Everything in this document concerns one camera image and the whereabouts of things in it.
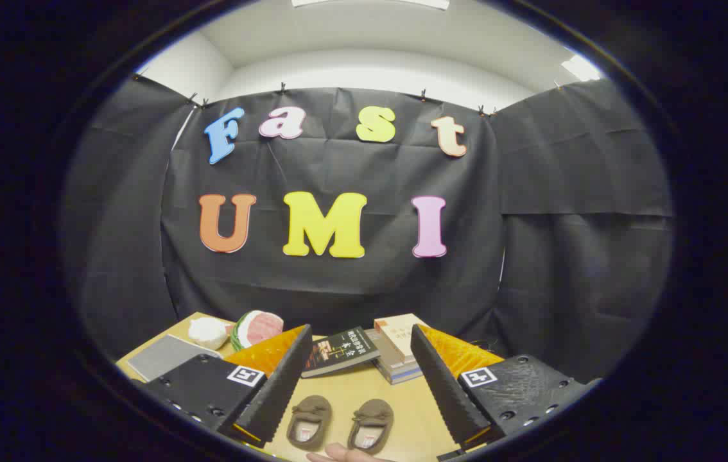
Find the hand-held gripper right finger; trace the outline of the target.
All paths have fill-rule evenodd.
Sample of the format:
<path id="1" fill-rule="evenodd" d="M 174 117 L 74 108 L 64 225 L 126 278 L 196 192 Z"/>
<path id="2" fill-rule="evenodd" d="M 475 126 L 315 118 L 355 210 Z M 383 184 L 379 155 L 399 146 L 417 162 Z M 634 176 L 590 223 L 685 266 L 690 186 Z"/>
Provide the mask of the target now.
<path id="1" fill-rule="evenodd" d="M 581 383 L 529 354 L 502 359 L 426 325 L 413 326 L 410 347 L 464 450 L 551 421 L 601 381 Z"/>

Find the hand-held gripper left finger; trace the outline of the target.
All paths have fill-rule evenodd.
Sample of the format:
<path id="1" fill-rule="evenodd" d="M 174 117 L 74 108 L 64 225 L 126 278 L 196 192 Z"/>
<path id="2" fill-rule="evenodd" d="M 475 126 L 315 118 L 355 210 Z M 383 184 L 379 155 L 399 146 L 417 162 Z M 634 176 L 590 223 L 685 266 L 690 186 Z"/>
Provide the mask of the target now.
<path id="1" fill-rule="evenodd" d="M 262 448 L 272 441 L 312 346 L 301 325 L 220 359 L 199 354 L 141 388 L 176 415 Z"/>

